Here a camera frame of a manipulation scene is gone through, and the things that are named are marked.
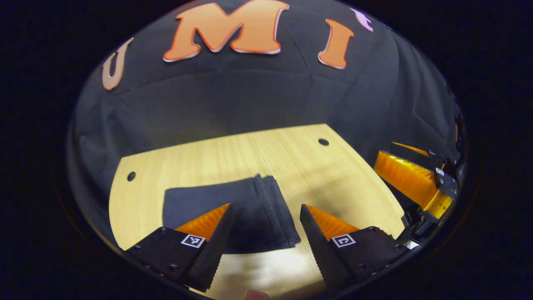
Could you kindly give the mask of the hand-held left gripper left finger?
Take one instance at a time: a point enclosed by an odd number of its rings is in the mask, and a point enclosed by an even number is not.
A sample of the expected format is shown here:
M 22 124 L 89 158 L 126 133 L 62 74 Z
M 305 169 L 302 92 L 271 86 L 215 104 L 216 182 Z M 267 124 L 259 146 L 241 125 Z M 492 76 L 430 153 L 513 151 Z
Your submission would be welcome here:
M 234 206 L 227 203 L 176 229 L 160 227 L 126 253 L 172 283 L 205 292 L 211 288 L 234 219 Z

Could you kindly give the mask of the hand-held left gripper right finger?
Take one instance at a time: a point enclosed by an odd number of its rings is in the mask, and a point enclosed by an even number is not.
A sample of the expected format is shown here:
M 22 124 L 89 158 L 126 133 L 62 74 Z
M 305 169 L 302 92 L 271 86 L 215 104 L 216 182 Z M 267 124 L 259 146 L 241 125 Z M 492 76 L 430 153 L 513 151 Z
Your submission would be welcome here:
M 307 204 L 301 205 L 299 220 L 327 288 L 361 283 L 408 252 L 379 227 L 360 229 Z

